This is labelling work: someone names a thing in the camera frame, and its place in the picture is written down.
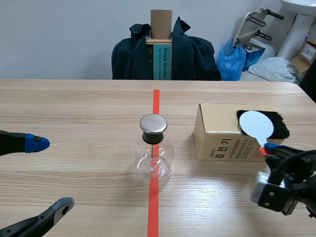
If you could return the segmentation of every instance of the floor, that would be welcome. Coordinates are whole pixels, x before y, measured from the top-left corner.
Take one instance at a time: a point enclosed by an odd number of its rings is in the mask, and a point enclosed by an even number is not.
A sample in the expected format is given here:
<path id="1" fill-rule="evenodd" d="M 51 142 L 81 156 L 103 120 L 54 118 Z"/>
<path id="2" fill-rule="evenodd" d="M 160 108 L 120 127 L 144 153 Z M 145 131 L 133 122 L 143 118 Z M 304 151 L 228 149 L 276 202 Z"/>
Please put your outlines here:
<path id="1" fill-rule="evenodd" d="M 266 82 L 269 82 L 268 80 L 266 80 L 264 78 L 261 78 L 261 77 L 258 77 L 256 75 L 249 73 L 248 71 L 241 73 L 240 81 L 266 81 Z"/>

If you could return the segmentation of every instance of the blue plastic bag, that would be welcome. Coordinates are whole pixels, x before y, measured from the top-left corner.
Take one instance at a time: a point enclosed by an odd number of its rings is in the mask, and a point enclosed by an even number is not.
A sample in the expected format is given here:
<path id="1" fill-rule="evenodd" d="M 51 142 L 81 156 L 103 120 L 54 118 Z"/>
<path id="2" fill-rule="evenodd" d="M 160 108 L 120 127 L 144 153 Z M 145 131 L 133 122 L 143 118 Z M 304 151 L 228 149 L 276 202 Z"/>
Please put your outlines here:
<path id="1" fill-rule="evenodd" d="M 222 80 L 240 80 L 245 61 L 246 51 L 242 46 L 234 48 L 233 38 L 230 38 L 220 51 L 217 63 Z"/>

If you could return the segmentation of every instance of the blue gripper tip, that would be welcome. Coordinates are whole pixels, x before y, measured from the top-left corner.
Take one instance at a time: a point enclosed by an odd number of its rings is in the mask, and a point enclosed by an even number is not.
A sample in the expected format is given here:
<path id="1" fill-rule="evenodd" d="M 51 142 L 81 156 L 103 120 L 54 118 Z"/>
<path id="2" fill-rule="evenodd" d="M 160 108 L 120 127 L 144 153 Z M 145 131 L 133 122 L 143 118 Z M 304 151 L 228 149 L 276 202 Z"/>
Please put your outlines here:
<path id="1" fill-rule="evenodd" d="M 28 133 L 25 139 L 25 153 L 41 152 L 48 148 L 49 145 L 50 142 L 47 138 L 37 137 Z"/>

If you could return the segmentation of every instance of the black brush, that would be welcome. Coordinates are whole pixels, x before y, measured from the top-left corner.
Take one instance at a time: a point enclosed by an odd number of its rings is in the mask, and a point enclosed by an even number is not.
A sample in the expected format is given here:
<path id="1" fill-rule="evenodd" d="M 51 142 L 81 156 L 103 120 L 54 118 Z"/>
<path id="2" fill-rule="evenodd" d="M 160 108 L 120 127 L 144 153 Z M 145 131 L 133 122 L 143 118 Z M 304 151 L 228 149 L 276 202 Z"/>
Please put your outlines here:
<path id="1" fill-rule="evenodd" d="M 248 110 L 238 110 L 237 111 L 238 121 L 239 121 L 240 116 L 247 111 Z M 290 136 L 290 131 L 287 129 L 285 123 L 283 122 L 282 116 L 278 112 L 260 111 L 260 110 L 258 110 L 258 112 L 261 112 L 265 116 L 267 116 L 271 120 L 271 122 L 275 128 L 273 134 L 269 137 L 269 139 L 285 139 L 285 138 L 288 138 Z"/>

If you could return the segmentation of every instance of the white plastic bag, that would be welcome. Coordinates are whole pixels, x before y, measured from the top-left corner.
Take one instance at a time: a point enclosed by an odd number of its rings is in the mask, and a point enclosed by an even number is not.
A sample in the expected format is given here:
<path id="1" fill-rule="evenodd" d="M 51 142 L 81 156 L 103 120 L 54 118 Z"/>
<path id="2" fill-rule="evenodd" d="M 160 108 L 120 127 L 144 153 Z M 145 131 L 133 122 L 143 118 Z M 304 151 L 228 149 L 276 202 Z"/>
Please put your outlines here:
<path id="1" fill-rule="evenodd" d="M 271 57 L 251 65 L 248 71 L 269 81 L 294 82 L 295 77 L 286 70 L 288 63 L 284 58 Z"/>

